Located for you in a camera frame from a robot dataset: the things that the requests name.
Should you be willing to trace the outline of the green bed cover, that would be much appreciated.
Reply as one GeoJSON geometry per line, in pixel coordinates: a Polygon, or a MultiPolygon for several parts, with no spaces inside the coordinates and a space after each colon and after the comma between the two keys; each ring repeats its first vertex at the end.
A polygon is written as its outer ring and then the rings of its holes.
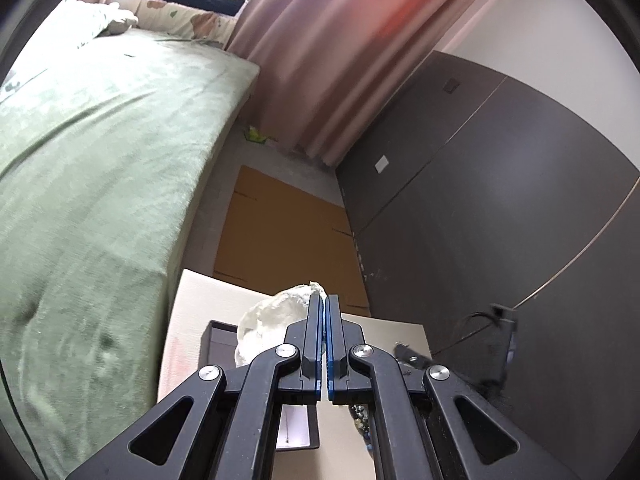
{"type": "Polygon", "coordinates": [[[258,67],[130,30],[1,105],[1,420],[62,479],[144,414],[195,211],[258,67]]]}

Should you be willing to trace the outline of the light green crumpled duvet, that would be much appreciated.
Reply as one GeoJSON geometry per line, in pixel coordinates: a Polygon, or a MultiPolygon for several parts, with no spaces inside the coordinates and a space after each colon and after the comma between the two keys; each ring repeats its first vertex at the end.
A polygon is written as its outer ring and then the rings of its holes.
{"type": "Polygon", "coordinates": [[[56,10],[60,12],[56,32],[76,48],[99,36],[122,35],[139,24],[136,14],[122,9],[117,2],[63,0],[56,10]]]}

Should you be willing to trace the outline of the white wall switch plate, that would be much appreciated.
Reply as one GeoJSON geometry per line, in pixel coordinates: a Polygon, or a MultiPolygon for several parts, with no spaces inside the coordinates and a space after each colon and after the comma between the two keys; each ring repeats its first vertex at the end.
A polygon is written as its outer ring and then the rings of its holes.
{"type": "Polygon", "coordinates": [[[387,157],[382,155],[380,159],[375,163],[374,168],[378,174],[382,174],[384,169],[390,164],[387,157]]]}

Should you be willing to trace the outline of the black jewelry box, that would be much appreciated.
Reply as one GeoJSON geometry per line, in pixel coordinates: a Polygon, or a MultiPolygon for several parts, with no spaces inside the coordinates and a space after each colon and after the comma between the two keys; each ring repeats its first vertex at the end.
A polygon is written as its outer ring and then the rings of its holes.
{"type": "MultiPolygon", "coordinates": [[[[198,368],[217,365],[225,372],[236,367],[234,354],[238,337],[234,325],[210,321],[201,338],[198,368]]],[[[283,405],[277,438],[277,451],[315,450],[320,445],[317,407],[283,405]]]]}

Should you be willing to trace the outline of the floral pillow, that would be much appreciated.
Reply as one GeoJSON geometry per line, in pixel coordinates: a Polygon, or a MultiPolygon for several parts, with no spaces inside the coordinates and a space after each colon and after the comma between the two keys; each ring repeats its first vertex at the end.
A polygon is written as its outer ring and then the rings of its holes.
{"type": "Polygon", "coordinates": [[[138,27],[224,48],[237,18],[163,0],[120,0],[120,7],[138,18],[138,27]]]}

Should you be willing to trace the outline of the white tissue paper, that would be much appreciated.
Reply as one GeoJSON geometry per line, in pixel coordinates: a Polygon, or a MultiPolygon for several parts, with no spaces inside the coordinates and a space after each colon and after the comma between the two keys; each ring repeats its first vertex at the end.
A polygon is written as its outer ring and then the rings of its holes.
{"type": "Polygon", "coordinates": [[[236,329],[235,365],[248,365],[259,353],[282,344],[288,326],[307,317],[314,294],[326,299],[324,288],[310,282],[282,290],[251,307],[236,329]]]}

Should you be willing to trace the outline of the dark wall socket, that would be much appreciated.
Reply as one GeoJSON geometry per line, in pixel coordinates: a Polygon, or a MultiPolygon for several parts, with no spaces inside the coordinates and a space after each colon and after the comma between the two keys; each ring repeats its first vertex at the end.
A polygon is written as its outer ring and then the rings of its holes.
{"type": "Polygon", "coordinates": [[[442,90],[451,94],[456,91],[456,89],[460,86],[460,82],[457,79],[450,78],[446,84],[442,87],[442,90]]]}

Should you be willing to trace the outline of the brown cardboard sheet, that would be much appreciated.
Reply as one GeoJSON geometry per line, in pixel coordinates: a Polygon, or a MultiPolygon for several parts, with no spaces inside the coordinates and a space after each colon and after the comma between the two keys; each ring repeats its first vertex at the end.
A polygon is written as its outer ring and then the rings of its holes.
{"type": "Polygon", "coordinates": [[[344,313],[370,314],[344,208],[243,166],[224,220],[213,277],[274,295],[316,282],[344,313]]]}

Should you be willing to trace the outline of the green yellow floor item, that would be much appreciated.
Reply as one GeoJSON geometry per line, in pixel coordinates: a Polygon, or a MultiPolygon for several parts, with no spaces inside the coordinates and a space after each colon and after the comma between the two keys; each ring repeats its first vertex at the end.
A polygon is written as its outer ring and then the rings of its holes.
{"type": "Polygon", "coordinates": [[[273,142],[273,138],[271,136],[264,136],[255,127],[248,127],[244,131],[244,139],[247,140],[247,142],[255,144],[267,144],[269,142],[273,142]]]}

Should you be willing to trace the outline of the pink curtain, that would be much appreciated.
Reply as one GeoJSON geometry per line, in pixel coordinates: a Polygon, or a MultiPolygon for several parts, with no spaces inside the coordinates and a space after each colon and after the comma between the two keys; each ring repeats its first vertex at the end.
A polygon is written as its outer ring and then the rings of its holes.
{"type": "Polygon", "coordinates": [[[260,68],[242,111],[285,151],[339,164],[475,0],[250,0],[229,52],[260,68]]]}

